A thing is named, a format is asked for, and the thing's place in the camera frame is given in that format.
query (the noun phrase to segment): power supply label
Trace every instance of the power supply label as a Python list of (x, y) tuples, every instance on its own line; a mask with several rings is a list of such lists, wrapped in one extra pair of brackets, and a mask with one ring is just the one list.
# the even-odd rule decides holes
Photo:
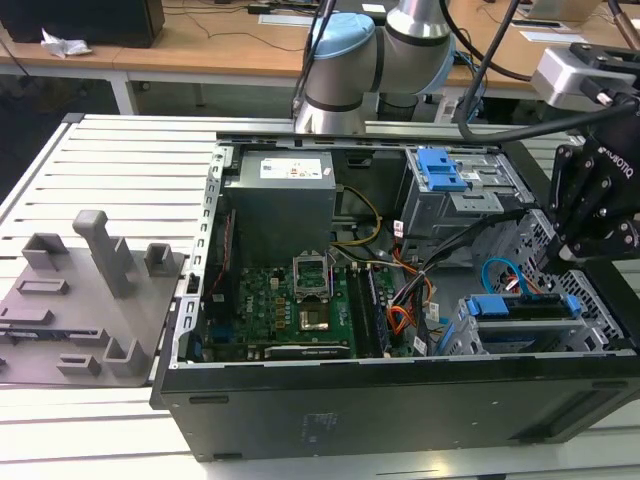
[(260, 162), (260, 178), (321, 180), (319, 158), (265, 158)]

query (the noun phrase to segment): desk leg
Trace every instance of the desk leg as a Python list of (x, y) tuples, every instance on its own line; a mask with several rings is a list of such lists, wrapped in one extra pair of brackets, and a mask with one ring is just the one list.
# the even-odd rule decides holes
[(458, 95), (451, 95), (445, 90), (444, 95), (440, 99), (438, 104), (438, 111), (436, 112), (435, 123), (451, 123), (453, 115), (456, 113), (456, 107), (458, 106)]
[(113, 96), (116, 97), (120, 115), (138, 115), (136, 96), (127, 76), (125, 74), (116, 75), (109, 81), (111, 82)]

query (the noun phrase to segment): slotted metal surface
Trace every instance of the slotted metal surface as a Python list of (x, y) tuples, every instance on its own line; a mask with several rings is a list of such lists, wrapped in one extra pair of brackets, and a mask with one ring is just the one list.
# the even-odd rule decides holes
[[(277, 120), (118, 116), (63, 124), (0, 207), (0, 298), (24, 266), (20, 250), (31, 233), (58, 232), (67, 245), (82, 246), (70, 229), (82, 208), (104, 208), (109, 232), (127, 235), (132, 249), (162, 240), (190, 253), (215, 132), (252, 129), (287, 132), (289, 126)], [(456, 136), (450, 125), (374, 122), (368, 130)], [(555, 148), (567, 141), (553, 135), (526, 143), (550, 175)], [(620, 268), (640, 291), (640, 262)], [(169, 414), (148, 406), (149, 395), (149, 388), (0, 386), (0, 478), (640, 477), (638, 402), (557, 446), (198, 464)]]

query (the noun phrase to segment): desktop computer case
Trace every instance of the desktop computer case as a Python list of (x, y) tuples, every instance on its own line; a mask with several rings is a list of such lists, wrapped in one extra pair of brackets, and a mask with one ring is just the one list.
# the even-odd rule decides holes
[[(525, 147), (503, 151), (546, 204), (549, 180)], [(634, 291), (610, 262), (583, 272), (637, 344)], [(640, 395), (637, 356), (178, 369), (171, 343), (151, 403), (202, 462), (560, 443)]]
[(162, 0), (2, 0), (14, 42), (39, 43), (42, 29), (67, 40), (148, 48), (162, 30)]

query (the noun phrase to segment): black cable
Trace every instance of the black cable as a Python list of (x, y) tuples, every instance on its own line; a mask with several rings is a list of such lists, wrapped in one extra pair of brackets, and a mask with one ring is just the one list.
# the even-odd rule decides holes
[(313, 15), (317, 10), (317, 5), (313, 3), (284, 2), (276, 0), (270, 2), (268, 5), (273, 7), (274, 10), (291, 10), (305, 15)]
[[(318, 45), (320, 45), (320, 41), (322, 40), (322, 35), (324, 35), (324, 31), (326, 30), (327, 25), (329, 25), (329, 20), (331, 19), (331, 15), (333, 14), (333, 9), (335, 8), (335, 6), (336, 6), (336, 0), (322, 0), (313, 15), (313, 21), (311, 22), (311, 28), (309, 29), (309, 35), (307, 36), (307, 45), (305, 47), (305, 56), (304, 56), (304, 64), (302, 66), (302, 72), (300, 73), (300, 76), (296, 81), (296, 85), (293, 90), (293, 98), (291, 99), (291, 117), (292, 118), (295, 113), (294, 112), (295, 101), (300, 96), (300, 94), (304, 92), (304, 89), (307, 85), (307, 79), (309, 78), (311, 67), (313, 66), (313, 62), (316, 56), (316, 51), (318, 50)], [(326, 14), (322, 18), (322, 23), (320, 24), (320, 29), (318, 30), (318, 38), (316, 38), (316, 41), (313, 42), (313, 45), (311, 45), (311, 42), (313, 40), (313, 30), (318, 20), (318, 16), (323, 10), (325, 11)]]
[(500, 24), (500, 20), (495, 18), (493, 15), (491, 15), (491, 12), (489, 10), (487, 10), (487, 6), (488, 5), (489, 5), (488, 3), (480, 5), (478, 8), (476, 8), (476, 13), (478, 13), (480, 10), (482, 10), (487, 15), (487, 17), (489, 17), (493, 21), (493, 23), (497, 23), (499, 25)]
[[(354, 240), (360, 240), (360, 236), (358, 235), (356, 226), (351, 228), (351, 235), (353, 235), (353, 239)], [(378, 257), (376, 257), (376, 254), (373, 252), (373, 250), (371, 250), (371, 248), (369, 247), (368, 244), (364, 243), (364, 244), (360, 245), (360, 247), (365, 249), (367, 251), (367, 253), (369, 255), (371, 255), (371, 259), (372, 260), (378, 260)]]
[(469, 225), (458, 233), (453, 234), (449, 239), (442, 242), (438, 248), (434, 250), (431, 256), (425, 260), (422, 270), (425, 270), (438, 262), (448, 258), (455, 250), (468, 244), (469, 240), (473, 241), (480, 233), (489, 227), (498, 225), (499, 223), (520, 220), (529, 212), (528, 208), (511, 210), (509, 212), (497, 215), (489, 215), (477, 222)]
[(211, 6), (211, 7), (197, 7), (196, 6), (196, 7), (194, 7), (192, 5), (185, 5), (184, 7), (181, 6), (181, 5), (163, 5), (162, 6), (163, 10), (165, 10), (167, 8), (175, 8), (175, 9), (178, 9), (178, 10), (184, 10), (185, 8), (188, 8), (189, 10), (207, 10), (207, 11), (215, 10), (215, 11), (224, 12), (225, 10), (226, 11), (229, 11), (229, 10), (233, 10), (233, 11), (242, 10), (243, 8), (247, 8), (247, 7), (246, 6), (239, 7), (237, 5), (236, 6), (230, 5), (228, 7), (217, 7), (217, 6)]
[(393, 300), (393, 304), (401, 305), (407, 301), (411, 293), (424, 283), (423, 279), (426, 276), (426, 270), (428, 268), (446, 260), (453, 252), (468, 245), (469, 241), (473, 241), (487, 228), (498, 225), (499, 223), (519, 220), (528, 212), (528, 208), (521, 208), (497, 215), (489, 215), (450, 236), (434, 250), (429, 258), (424, 261), (416, 275), (398, 291)]
[(215, 15), (218, 13), (236, 13), (239, 12), (240, 10), (246, 10), (247, 7), (239, 7), (236, 8), (234, 10), (219, 10), (219, 11), (209, 11), (209, 12), (189, 12), (187, 10), (185, 10), (184, 12), (179, 12), (179, 13), (173, 13), (173, 12), (163, 12), (165, 15), (187, 15), (187, 16), (191, 16), (191, 14), (194, 15)]
[(373, 256), (373, 258), (363, 258), (360, 257), (358, 255), (355, 255), (354, 253), (351, 253), (349, 250), (347, 250), (345, 247), (341, 247), (340, 245), (331, 245), (331, 248), (335, 248), (336, 250), (345, 253), (348, 257), (353, 258), (354, 260), (360, 262), (360, 263), (367, 263), (370, 262), (371, 260), (380, 260), (378, 257), (376, 257), (375, 255)]
[(24, 73), (27, 78), (31, 78), (31, 75), (29, 75), (29, 72), (27, 72), (27, 70), (22, 66), (22, 64), (18, 61), (18, 59), (13, 56), (13, 53), (11, 53), (11, 51), (9, 50), (9, 47), (7, 47), (7, 44), (4, 43), (4, 40), (2, 40), (2, 38), (0, 38), (0, 44), (2, 44), (2, 48), (4, 48), (5, 51), (9, 54), (9, 56), (11, 57), (11, 60), (13, 60), (13, 63), (16, 64), (16, 67), (22, 70), (22, 73)]
[(622, 105), (617, 105), (615, 107), (607, 108), (604, 110), (599, 110), (597, 112), (589, 112), (582, 113), (578, 115), (574, 115), (570, 118), (553, 120), (550, 122), (541, 123), (539, 125), (533, 125), (530, 127), (519, 128), (516, 130), (509, 130), (505, 132), (492, 133), (487, 135), (477, 135), (471, 131), (469, 125), (467, 124), (467, 118), (469, 116), (469, 112), (471, 111), (471, 102), (475, 97), (478, 88), (480, 87), (480, 83), (482, 82), (482, 77), (487, 71), (489, 64), (491, 63), (491, 59), (495, 54), (500, 42), (504, 38), (507, 29), (509, 28), (509, 24), (513, 19), (513, 16), (516, 13), (516, 10), (519, 5), (519, 0), (511, 0), (509, 7), (507, 8), (507, 13), (505, 14), (502, 23), (498, 27), (498, 31), (496, 32), (495, 37), (493, 38), (491, 45), (487, 50), (484, 60), (480, 64), (480, 68), (476, 72), (476, 75), (473, 77), (471, 81), (471, 86), (467, 90), (465, 94), (464, 101), (462, 104), (462, 110), (458, 115), (458, 129), (462, 134), (463, 138), (467, 141), (471, 142), (479, 142), (479, 143), (506, 143), (506, 142), (514, 142), (517, 140), (524, 140), (526, 138), (538, 137), (541, 135), (548, 135), (551, 133), (564, 132), (566, 130), (571, 130), (572, 128), (584, 127), (587, 125), (593, 125), (596, 123), (605, 122), (607, 120), (611, 120), (614, 118), (620, 118), (621, 116), (632, 115), (638, 110), (638, 101), (630, 101), (626, 102)]
[[(211, 13), (233, 13), (233, 12), (204, 12), (203, 14), (208, 15), (208, 14), (211, 14)], [(264, 44), (266, 44), (266, 45), (269, 45), (270, 47), (277, 48), (278, 50), (284, 50), (285, 52), (300, 52), (301, 50), (303, 50), (302, 48), (292, 49), (292, 48), (281, 47), (281, 46), (279, 46), (279, 45), (274, 45), (273, 43), (268, 42), (268, 41), (267, 41), (267, 40), (265, 40), (264, 38), (260, 38), (260, 37), (258, 37), (258, 36), (256, 36), (256, 35), (254, 35), (253, 33), (249, 33), (249, 32), (220, 32), (220, 33), (209, 33), (209, 30), (207, 30), (205, 27), (203, 27), (203, 26), (200, 24), (200, 22), (198, 22), (198, 21), (193, 17), (193, 15), (191, 15), (191, 14), (190, 14), (189, 12), (187, 12), (186, 10), (185, 10), (184, 14), (185, 14), (187, 17), (189, 17), (191, 20), (193, 20), (193, 22), (197, 25), (197, 27), (198, 27), (200, 30), (202, 30), (203, 32), (205, 32), (205, 33), (207, 34), (207, 40), (209, 40), (209, 39), (211, 39), (211, 38), (213, 38), (213, 37), (220, 37), (220, 36), (223, 36), (223, 35), (246, 35), (246, 36), (248, 36), (248, 37), (255, 38), (256, 40), (258, 40), (258, 41), (260, 41), (260, 42), (262, 42), (262, 43), (264, 43)]]
[(413, 311), (415, 319), (416, 319), (416, 335), (418, 334), (418, 332), (420, 331), (420, 327), (422, 326), (425, 330), (425, 344), (426, 344), (426, 355), (427, 357), (431, 356), (431, 332), (429, 331), (429, 326), (427, 325), (427, 322), (424, 320), (424, 311), (422, 310), (422, 294), (423, 294), (424, 288), (418, 288), (418, 290), (416, 291), (415, 295), (414, 295), (414, 305), (413, 305)]
[(622, 9), (620, 8), (620, 4), (618, 3), (618, 0), (608, 0), (607, 4), (609, 5), (609, 10), (611, 10), (611, 14), (614, 17), (622, 13)]
[[(474, 59), (471, 55), (469, 55), (466, 52), (460, 52), (457, 51), (456, 54), (460, 57), (463, 57), (462, 60), (465, 62), (467, 68), (469, 69), (469, 72), (471, 73), (471, 78), (473, 78), (473, 76), (476, 74), (476, 70), (478, 68), (478, 65), (476, 65), (476, 63), (474, 62)], [(484, 74), (484, 92), (487, 91), (487, 88), (489, 88), (489, 79), (487, 78), (487, 74), (485, 72)], [(475, 112), (476, 109), (480, 106), (480, 103), (482, 102), (482, 97), (484, 96), (484, 93), (482, 95), (478, 95), (478, 100), (476, 101), (475, 105), (473, 106), (473, 108), (471, 109), (472, 112)], [(462, 108), (462, 103), (459, 103), (456, 107), (457, 109)]]
[[(449, 25), (449, 28), (456, 36), (456, 38), (460, 41), (460, 43), (462, 43), (462, 45), (464, 45), (465, 48), (469, 50), (469, 52), (471, 52), (471, 55), (476, 57), (478, 60), (484, 60), (485, 55), (483, 55), (480, 50), (475, 48), (469, 41), (467, 41), (458, 26), (453, 21), (453, 18), (451, 18), (451, 15), (449, 14), (449, 8), (447, 7), (447, 0), (440, 0), (440, 8), (442, 10), (442, 16), (444, 17), (445, 21)], [(511, 70), (507, 70), (506, 68), (501, 67), (500, 65), (493, 62), (489, 62), (489, 66), (492, 70), (495, 70), (505, 77), (513, 78), (514, 80), (520, 80), (522, 82), (531, 81), (531, 77), (529, 75), (522, 75), (521, 73), (512, 72)]]
[[(467, 40), (469, 41), (470, 45), (473, 45), (473, 40), (471, 39), (471, 33), (469, 33), (469, 30), (467, 30), (466, 28), (460, 28), (460, 31), (465, 34), (465, 36), (467, 37)], [(473, 55), (469, 54), (469, 53), (465, 53), (465, 52), (458, 52), (460, 55), (466, 55), (467, 57), (469, 57), (469, 62), (471, 63), (471, 65), (467, 65), (469, 67), (469, 71), (471, 72), (471, 78), (473, 78), (473, 76), (475, 75), (476, 71), (475, 68), (478, 67), (478, 65), (476, 65), (475, 61), (473, 60)], [(484, 74), (484, 91), (487, 91), (487, 88), (489, 88), (489, 77), (487, 76), (487, 73), (485, 72)], [(482, 101), (482, 96), (478, 95), (478, 101), (476, 102), (476, 104), (473, 106), (473, 108), (471, 109), (472, 112), (475, 112), (475, 110), (480, 106), (480, 102)]]

